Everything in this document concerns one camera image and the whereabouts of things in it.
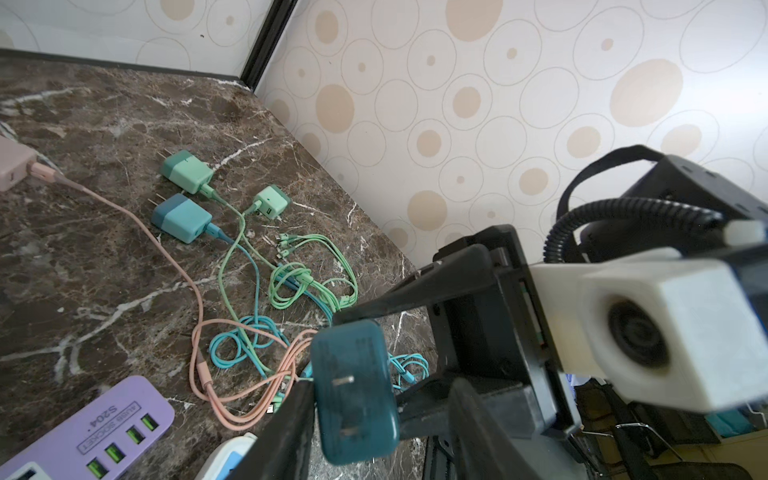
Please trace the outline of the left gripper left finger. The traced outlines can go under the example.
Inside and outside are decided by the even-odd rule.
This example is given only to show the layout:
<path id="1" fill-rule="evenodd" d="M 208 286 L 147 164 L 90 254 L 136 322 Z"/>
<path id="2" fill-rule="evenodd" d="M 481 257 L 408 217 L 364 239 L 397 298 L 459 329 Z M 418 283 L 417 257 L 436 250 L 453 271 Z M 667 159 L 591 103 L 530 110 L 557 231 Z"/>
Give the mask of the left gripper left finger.
<path id="1" fill-rule="evenodd" d="M 314 425 L 314 385 L 300 381 L 228 479 L 307 479 Z"/>

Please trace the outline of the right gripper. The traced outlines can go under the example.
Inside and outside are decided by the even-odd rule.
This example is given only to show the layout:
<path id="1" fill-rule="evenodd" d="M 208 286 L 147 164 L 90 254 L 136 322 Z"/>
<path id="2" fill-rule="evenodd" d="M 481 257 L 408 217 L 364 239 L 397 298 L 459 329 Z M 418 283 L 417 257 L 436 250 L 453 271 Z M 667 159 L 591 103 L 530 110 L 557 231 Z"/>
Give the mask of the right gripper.
<path id="1" fill-rule="evenodd" d="M 453 382 L 466 380 L 510 438 L 567 438 L 579 414 L 518 233 L 498 225 L 442 248 L 384 295 L 341 310 L 333 325 L 426 306 L 437 371 L 396 395 L 402 440 L 446 435 Z"/>

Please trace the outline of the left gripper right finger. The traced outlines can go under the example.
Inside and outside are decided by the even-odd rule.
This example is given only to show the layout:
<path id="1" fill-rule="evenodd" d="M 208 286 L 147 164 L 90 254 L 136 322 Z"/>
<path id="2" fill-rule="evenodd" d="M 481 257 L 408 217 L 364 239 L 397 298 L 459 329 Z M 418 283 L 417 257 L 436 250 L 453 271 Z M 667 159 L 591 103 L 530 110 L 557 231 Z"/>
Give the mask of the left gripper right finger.
<path id="1" fill-rule="evenodd" d="M 540 479 L 465 379 L 451 385 L 448 418 L 458 479 Z"/>

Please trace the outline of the dark green charger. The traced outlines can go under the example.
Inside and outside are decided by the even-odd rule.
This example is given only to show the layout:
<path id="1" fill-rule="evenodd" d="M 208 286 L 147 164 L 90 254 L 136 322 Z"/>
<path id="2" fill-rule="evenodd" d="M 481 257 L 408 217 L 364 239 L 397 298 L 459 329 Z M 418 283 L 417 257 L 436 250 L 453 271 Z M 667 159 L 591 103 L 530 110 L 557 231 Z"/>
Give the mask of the dark green charger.
<path id="1" fill-rule="evenodd" d="M 210 181 L 214 171 L 187 150 L 168 156 L 161 165 L 161 174 L 189 194 L 201 194 L 206 198 L 213 196 Z"/>

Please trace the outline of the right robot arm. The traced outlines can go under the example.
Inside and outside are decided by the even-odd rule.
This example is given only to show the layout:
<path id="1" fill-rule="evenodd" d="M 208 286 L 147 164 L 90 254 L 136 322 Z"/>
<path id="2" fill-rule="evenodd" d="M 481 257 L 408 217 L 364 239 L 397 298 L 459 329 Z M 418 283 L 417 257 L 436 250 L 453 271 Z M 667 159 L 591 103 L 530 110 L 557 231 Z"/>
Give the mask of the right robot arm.
<path id="1" fill-rule="evenodd" d="M 447 431 L 458 379 L 517 438 L 578 426 L 568 375 L 697 413 L 766 396 L 766 205 L 643 145 L 606 154 L 575 183 L 638 161 L 652 167 L 619 197 L 571 207 L 562 194 L 539 262 L 518 229 L 493 225 L 335 316 L 345 325 L 427 309 L 438 367 L 396 395 L 401 439 Z"/>

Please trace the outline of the white blue power strip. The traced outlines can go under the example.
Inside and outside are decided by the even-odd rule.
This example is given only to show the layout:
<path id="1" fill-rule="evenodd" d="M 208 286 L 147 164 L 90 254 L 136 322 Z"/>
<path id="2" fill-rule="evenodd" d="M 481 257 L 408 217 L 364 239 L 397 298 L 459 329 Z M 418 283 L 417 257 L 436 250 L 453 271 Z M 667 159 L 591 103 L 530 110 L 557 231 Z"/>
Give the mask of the white blue power strip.
<path id="1" fill-rule="evenodd" d="M 233 437 L 220 446 L 207 458 L 195 480 L 224 480 L 238 466 L 251 447 L 257 436 L 252 433 Z"/>

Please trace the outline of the purple power strip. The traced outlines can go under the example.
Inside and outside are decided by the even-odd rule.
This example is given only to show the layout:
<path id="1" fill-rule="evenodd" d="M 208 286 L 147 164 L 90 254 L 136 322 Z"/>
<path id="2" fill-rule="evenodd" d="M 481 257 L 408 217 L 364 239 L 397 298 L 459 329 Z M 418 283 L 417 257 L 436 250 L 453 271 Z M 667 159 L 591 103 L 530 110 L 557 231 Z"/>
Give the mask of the purple power strip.
<path id="1" fill-rule="evenodd" d="M 3 479 L 117 479 L 171 427 L 175 410 L 130 376 L 1 466 Z"/>

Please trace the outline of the light green charger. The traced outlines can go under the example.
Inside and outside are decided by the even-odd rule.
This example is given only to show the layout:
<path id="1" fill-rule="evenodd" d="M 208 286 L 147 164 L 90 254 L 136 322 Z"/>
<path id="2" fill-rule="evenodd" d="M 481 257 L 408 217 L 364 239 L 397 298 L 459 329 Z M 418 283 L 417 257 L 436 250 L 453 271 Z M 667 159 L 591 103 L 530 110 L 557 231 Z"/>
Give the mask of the light green charger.
<path id="1" fill-rule="evenodd" d="M 269 220 L 277 219 L 291 203 L 290 197 L 275 184 L 261 190 L 253 201 L 254 211 Z"/>

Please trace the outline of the blue teal charger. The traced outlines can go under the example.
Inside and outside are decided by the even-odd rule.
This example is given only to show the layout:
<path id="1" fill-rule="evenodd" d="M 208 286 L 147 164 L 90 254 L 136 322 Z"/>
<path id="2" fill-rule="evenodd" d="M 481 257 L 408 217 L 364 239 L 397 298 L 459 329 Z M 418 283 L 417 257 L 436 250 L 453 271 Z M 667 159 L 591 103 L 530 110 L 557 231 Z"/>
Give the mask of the blue teal charger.
<path id="1" fill-rule="evenodd" d="M 212 215 L 183 194 L 175 194 L 160 203 L 151 215 L 151 223 L 185 244 L 191 244 L 212 222 Z"/>

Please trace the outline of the pink charger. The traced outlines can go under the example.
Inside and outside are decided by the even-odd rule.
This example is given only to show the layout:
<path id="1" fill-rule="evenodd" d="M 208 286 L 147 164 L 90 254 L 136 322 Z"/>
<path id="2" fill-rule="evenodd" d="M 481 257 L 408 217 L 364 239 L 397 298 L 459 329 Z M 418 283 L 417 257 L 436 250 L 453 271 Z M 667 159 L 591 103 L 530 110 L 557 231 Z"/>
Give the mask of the pink charger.
<path id="1" fill-rule="evenodd" d="M 29 166 L 37 161 L 36 152 L 6 137 L 0 138 L 0 191 L 7 192 L 23 181 Z"/>

